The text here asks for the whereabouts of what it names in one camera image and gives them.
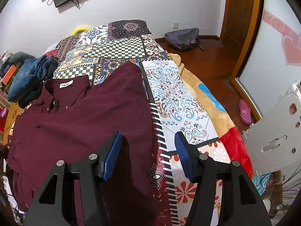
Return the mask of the maroon button shirt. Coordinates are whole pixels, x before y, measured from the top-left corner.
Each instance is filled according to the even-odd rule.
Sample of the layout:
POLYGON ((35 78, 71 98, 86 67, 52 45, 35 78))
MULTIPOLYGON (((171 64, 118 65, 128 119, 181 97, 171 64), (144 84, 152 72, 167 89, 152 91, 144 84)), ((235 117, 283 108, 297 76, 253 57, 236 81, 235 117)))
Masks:
POLYGON ((112 176, 101 186, 109 223, 154 225, 157 212, 148 177, 151 111, 141 70, 130 62, 95 86, 86 75, 47 80, 41 96, 17 116, 7 162, 20 209, 28 210, 57 161, 88 157, 115 131, 122 134, 122 146, 112 176))

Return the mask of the patchwork patterned bed cover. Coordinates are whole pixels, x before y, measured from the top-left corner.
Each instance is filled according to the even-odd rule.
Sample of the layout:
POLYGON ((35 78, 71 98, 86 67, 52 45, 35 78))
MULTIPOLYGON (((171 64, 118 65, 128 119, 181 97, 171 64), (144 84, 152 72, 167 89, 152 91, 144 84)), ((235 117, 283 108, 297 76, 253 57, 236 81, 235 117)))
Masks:
POLYGON ((168 53, 155 41, 145 21, 102 24, 64 38, 45 54, 59 59, 55 78, 81 76, 81 68, 87 66, 92 84, 107 80, 126 61, 141 67, 155 126, 150 179, 158 198, 158 225, 184 225, 196 192, 176 153, 176 132, 181 131, 215 161, 238 160, 252 174, 242 137, 224 107, 185 68, 179 55, 168 53))

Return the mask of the pink croc slipper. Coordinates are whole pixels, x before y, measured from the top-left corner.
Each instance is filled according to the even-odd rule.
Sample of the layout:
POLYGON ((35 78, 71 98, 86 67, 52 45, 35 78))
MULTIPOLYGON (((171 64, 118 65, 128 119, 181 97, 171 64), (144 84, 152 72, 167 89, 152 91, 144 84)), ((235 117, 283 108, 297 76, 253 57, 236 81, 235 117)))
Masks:
POLYGON ((245 125, 250 125, 252 123, 251 108, 248 106, 244 99, 240 99, 239 101, 239 114, 241 121, 245 125))

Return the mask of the white suitcase with stickers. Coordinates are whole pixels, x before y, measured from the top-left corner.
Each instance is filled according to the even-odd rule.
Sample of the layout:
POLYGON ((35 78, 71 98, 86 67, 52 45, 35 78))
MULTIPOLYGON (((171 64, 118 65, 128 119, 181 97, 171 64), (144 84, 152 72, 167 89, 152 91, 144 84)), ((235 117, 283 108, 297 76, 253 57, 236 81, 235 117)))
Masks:
POLYGON ((268 174, 300 161, 300 82, 242 134, 255 175, 268 174))

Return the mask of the grey backpack on floor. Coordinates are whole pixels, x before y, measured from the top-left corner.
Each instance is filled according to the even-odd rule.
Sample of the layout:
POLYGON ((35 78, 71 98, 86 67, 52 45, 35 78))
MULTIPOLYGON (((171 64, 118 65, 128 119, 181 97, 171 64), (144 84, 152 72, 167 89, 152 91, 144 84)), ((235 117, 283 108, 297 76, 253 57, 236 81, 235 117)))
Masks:
POLYGON ((198 34, 199 29, 194 27, 165 33, 164 38, 169 45, 179 51, 188 51, 196 47, 204 50, 198 34))

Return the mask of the wooden lap desk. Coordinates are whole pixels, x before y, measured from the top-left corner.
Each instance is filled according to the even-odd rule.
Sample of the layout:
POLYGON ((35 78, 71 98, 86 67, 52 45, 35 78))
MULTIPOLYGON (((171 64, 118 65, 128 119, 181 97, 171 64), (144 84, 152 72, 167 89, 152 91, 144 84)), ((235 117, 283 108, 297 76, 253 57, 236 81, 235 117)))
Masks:
POLYGON ((6 145, 8 142, 8 136, 10 133, 10 129, 15 123, 15 119, 22 112, 22 108, 19 107, 18 103, 11 103, 10 109, 8 111, 5 128, 4 128, 4 136, 2 145, 6 145))

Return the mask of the folded blue jeans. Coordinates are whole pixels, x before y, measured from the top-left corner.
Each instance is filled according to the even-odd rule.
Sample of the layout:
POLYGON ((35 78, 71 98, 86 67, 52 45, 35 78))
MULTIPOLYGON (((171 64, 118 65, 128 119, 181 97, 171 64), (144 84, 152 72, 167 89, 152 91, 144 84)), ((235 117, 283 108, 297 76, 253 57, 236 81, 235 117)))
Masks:
POLYGON ((8 101, 16 103, 43 82, 53 77, 58 61, 53 56, 26 59, 14 77, 8 93, 8 101))

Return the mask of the white wardrobe sliding door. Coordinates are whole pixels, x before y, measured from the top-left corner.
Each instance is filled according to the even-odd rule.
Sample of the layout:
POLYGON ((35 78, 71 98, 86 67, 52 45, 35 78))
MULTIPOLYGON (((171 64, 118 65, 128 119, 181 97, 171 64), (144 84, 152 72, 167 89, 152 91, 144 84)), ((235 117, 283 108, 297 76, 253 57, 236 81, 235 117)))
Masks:
POLYGON ((261 115, 300 81, 300 22, 286 0, 264 0, 251 54, 239 77, 261 115))

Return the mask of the orange box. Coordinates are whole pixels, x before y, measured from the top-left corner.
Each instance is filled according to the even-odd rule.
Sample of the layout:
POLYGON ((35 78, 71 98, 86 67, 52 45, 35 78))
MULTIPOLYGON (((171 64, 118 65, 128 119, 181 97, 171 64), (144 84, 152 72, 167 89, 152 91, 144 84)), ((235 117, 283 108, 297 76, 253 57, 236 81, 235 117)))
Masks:
POLYGON ((15 66, 15 65, 10 66, 7 73, 2 78, 2 83, 6 86, 17 72, 18 72, 17 66, 15 66))

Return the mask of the wooden door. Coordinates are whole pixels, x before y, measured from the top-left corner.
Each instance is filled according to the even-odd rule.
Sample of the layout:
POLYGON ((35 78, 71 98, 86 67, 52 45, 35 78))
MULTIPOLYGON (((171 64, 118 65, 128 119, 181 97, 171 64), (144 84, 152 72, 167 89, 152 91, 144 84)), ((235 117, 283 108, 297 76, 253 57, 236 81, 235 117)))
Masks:
POLYGON ((220 39, 238 56, 231 79, 240 76, 259 30, 263 0, 226 0, 220 39))

